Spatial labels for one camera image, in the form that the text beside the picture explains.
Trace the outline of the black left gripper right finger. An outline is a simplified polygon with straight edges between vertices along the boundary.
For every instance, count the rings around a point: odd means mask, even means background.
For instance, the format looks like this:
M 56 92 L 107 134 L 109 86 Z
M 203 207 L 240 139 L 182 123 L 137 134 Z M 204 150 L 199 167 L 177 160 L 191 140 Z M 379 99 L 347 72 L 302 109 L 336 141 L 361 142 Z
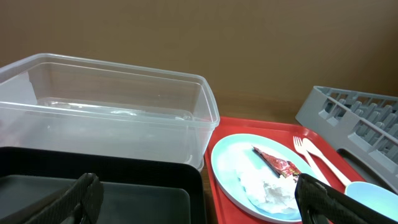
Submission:
M 308 174 L 300 174 L 295 199 L 303 224 L 397 224 Z

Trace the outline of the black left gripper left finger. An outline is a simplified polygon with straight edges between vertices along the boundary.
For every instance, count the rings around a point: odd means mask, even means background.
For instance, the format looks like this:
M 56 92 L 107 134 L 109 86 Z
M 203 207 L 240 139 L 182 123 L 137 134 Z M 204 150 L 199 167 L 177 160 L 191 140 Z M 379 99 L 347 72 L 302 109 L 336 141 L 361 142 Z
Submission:
M 85 173 L 65 187 L 1 219 L 1 224 L 92 223 L 98 221 L 104 187 L 94 173 Z

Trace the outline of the white napkin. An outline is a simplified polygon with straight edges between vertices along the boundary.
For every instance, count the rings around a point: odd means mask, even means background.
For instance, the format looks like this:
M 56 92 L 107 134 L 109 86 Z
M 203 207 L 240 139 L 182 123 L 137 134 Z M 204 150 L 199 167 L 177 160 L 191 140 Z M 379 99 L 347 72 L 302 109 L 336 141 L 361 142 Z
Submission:
M 297 180 L 293 176 L 276 177 L 268 169 L 236 169 L 246 197 L 258 209 L 268 213 L 298 212 L 295 199 Z

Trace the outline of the red snack wrapper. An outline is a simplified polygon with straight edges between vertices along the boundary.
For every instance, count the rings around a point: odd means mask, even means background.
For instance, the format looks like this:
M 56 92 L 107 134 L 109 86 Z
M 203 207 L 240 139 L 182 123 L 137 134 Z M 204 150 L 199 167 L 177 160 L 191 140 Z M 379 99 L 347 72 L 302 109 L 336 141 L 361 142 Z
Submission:
M 258 149 L 257 147 L 253 146 L 252 148 L 253 151 L 258 154 L 266 162 L 266 164 L 270 166 L 271 169 L 278 175 L 281 175 L 284 178 L 296 178 L 301 174 L 301 171 L 291 161 L 286 161 L 269 155 Z

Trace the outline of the white plastic spoon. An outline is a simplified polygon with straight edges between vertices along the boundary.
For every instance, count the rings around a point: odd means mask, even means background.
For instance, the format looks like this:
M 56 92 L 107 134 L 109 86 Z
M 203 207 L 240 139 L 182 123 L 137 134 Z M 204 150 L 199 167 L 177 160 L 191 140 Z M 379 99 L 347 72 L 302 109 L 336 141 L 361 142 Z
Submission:
M 336 175 L 336 177 L 340 180 L 340 182 L 347 187 L 349 184 L 351 184 L 351 181 L 345 176 L 334 164 L 332 164 L 319 150 L 314 143 L 312 143 L 309 139 L 304 138 L 303 140 L 303 145 L 305 149 L 313 154 L 314 156 L 317 156 L 320 158 L 329 168 L 330 170 Z

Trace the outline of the light blue bowl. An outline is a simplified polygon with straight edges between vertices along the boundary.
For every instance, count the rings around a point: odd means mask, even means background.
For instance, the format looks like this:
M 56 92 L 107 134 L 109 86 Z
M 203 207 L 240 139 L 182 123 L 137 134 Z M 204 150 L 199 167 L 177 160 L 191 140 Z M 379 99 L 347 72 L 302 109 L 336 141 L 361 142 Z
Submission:
M 397 194 L 368 182 L 352 182 L 345 194 L 370 209 L 397 221 Z

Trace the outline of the white plastic fork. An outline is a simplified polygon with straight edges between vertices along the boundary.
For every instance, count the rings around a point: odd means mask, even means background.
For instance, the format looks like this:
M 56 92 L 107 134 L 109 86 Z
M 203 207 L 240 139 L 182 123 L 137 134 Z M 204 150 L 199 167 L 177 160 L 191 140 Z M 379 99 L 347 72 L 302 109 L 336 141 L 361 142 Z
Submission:
M 294 142 L 295 150 L 299 154 L 303 155 L 304 158 L 307 160 L 309 166 L 311 167 L 312 171 L 315 174 L 315 177 L 318 180 L 322 181 L 324 184 L 330 185 L 329 181 L 327 181 L 326 177 L 323 175 L 323 173 L 321 172 L 319 167 L 316 165 L 315 161 L 312 159 L 312 157 L 310 156 L 308 151 L 306 149 L 304 149 L 302 140 L 299 137 L 294 136 L 293 137 L 293 142 Z

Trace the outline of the light blue plate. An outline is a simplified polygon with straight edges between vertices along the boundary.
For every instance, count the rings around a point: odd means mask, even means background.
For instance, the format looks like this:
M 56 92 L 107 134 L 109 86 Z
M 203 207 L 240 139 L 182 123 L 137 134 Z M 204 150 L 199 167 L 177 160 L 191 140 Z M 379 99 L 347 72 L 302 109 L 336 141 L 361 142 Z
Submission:
M 223 195 L 228 198 L 228 202 L 233 204 L 233 208 L 243 212 L 241 217 L 233 218 L 233 220 L 243 221 L 244 218 L 249 220 L 257 218 L 271 223 L 300 222 L 299 212 L 269 213 L 255 206 L 246 196 L 246 189 L 240 184 L 238 178 L 242 171 L 263 170 L 259 176 L 265 179 L 277 176 L 260 155 L 254 152 L 255 147 L 276 158 L 293 162 L 301 172 L 316 176 L 305 160 L 281 142 L 255 134 L 232 134 L 222 138 L 211 150 L 210 161 L 213 174 Z

